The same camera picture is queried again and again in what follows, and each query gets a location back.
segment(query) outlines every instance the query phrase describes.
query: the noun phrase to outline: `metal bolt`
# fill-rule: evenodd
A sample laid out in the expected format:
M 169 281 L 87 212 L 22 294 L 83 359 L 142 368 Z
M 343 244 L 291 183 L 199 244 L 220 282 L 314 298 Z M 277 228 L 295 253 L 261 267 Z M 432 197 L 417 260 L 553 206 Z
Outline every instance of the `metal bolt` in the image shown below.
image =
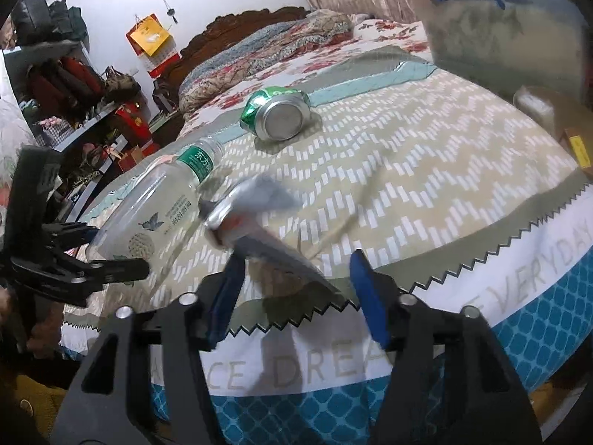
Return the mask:
M 402 294 L 400 296 L 400 304 L 404 306 L 414 306 L 418 302 L 418 298 L 416 298 L 413 294 Z
M 195 293 L 184 293 L 179 297 L 179 302 L 183 306 L 189 306 L 194 304 L 198 300 L 198 297 Z
M 134 310 L 129 306 L 122 306 L 121 308 L 117 309 L 117 311 L 115 312 L 115 316 L 123 320 L 124 318 L 131 316 L 133 312 Z
M 461 313 L 466 318 L 476 319 L 480 317 L 480 310 L 475 306 L 464 306 Z

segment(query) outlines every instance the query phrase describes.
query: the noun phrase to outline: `wooden headboard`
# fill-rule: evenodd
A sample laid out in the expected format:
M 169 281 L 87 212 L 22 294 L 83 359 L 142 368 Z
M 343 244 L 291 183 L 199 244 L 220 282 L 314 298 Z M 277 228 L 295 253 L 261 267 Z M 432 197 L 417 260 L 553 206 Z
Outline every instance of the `wooden headboard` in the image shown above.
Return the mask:
M 239 43 L 260 28 L 272 23 L 300 20 L 306 14 L 307 11 L 303 7 L 285 6 L 273 13 L 264 9 L 219 16 L 201 34 L 192 38 L 189 45 L 181 51 L 182 59 L 167 67 L 160 78 L 177 91 L 185 77 L 197 65 L 222 50 Z

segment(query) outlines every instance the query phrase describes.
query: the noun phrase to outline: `clear plastic bottle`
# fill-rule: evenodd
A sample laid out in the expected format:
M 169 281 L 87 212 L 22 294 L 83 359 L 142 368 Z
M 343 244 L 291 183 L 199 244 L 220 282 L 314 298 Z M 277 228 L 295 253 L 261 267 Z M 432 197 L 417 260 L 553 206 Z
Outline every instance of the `clear plastic bottle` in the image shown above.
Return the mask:
M 136 184 L 87 248 L 87 259 L 159 254 L 198 212 L 198 187 L 221 162 L 224 147 L 205 137 L 175 160 L 157 165 Z

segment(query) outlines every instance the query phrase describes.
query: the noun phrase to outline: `green aluminum can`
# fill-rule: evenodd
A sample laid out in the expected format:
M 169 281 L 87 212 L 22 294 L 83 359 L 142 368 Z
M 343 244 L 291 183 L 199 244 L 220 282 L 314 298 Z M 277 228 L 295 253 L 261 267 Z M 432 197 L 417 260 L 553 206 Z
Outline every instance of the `green aluminum can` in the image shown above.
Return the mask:
M 286 87 L 266 87 L 249 97 L 239 125 L 262 141 L 285 141 L 311 120 L 306 93 Z

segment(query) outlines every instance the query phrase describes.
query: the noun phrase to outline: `beige patterned tablecloth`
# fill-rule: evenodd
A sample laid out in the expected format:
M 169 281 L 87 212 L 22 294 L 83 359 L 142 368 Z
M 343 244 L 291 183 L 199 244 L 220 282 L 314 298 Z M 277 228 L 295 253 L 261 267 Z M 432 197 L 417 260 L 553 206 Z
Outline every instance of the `beige patterned tablecloth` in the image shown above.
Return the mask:
M 227 144 L 204 192 L 217 197 L 256 172 L 276 176 L 303 206 L 293 215 L 264 216 L 263 224 L 287 244 L 300 243 L 347 299 L 354 293 L 341 278 L 349 274 L 354 249 L 363 249 L 373 267 L 387 266 L 490 228 L 533 196 L 575 179 L 574 160 L 534 121 L 442 70 L 316 112 L 315 123 L 290 141 L 263 146 L 248 135 Z M 582 185 L 576 179 L 574 189 Z M 562 203 L 575 193 L 567 192 Z M 100 226 L 112 211 L 90 224 Z M 212 248 L 197 221 L 194 227 L 174 237 L 176 260 L 161 263 L 167 272 L 133 286 L 110 285 L 91 298 L 88 310 L 69 307 L 67 321 L 96 326 L 97 317 L 123 304 L 144 311 L 195 290 L 205 275 L 223 269 L 229 253 Z M 303 283 L 255 264 L 248 272 L 234 329 L 269 325 L 264 297 L 310 314 L 303 296 L 282 298 L 298 296 Z

